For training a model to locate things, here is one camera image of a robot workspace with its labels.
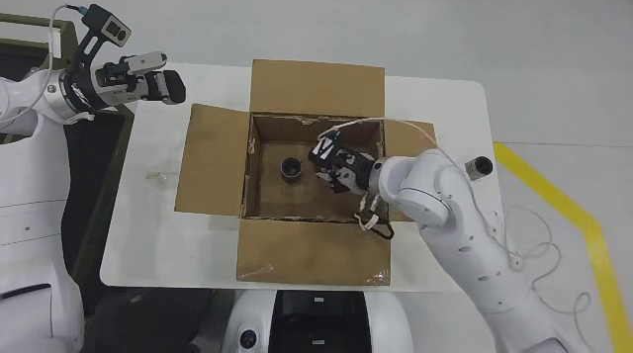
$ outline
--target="box flap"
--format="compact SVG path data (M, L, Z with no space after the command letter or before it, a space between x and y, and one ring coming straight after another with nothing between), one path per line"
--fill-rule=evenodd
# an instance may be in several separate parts
M383 117L385 69L352 64L253 60L250 111Z
M239 215L248 123L248 113L191 107L176 212Z
M409 121L435 138L433 124ZM435 144L413 127L395 121L385 121L385 153L387 156L418 156ZM389 206L389 220L412 221L396 207Z
M357 224L242 220L242 282L389 286L391 243Z

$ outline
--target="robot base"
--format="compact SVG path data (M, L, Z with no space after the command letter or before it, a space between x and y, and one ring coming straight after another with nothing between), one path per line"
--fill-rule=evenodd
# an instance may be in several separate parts
M392 293L249 290L235 300L223 353L413 353L407 315Z

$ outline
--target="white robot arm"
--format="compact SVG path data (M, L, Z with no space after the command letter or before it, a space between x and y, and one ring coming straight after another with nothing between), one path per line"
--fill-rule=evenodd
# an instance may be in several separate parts
M526 277L513 269L496 229L474 202L468 177L440 150L373 161L337 145L338 134L321 137L311 161L332 189L379 195L417 223L439 264L488 324L498 353L588 352L550 317Z

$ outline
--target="yellow floor line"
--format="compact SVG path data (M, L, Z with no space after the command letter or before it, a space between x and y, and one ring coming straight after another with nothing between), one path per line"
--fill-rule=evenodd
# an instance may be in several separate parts
M495 156L501 165L583 232L613 349L617 353L633 352L633 334L600 222L521 159L507 145L496 142Z

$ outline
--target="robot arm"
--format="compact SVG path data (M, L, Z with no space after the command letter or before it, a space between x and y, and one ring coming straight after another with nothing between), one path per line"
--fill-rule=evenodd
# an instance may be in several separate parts
M350 159L353 150L337 146L337 139L337 131L326 134L312 151L319 173L329 177L332 188L341 191L339 185L349 184L348 191L378 195L417 223L433 256L482 314L497 352L588 352L552 320L525 276L512 268L497 231L482 219L464 172L441 151L366 162L366 157ZM352 177L341 181L342 168Z
M185 86L177 72L154 71L167 62L167 56L160 51L124 56L119 63L92 67L92 60L104 43L123 46L132 31L95 4L85 11L82 22L88 27L88 34L70 69L50 74L41 70L20 82L0 78L0 132L33 133L37 116L26 111L36 100L35 112L63 125L91 120L98 110L136 100L170 105L185 101Z

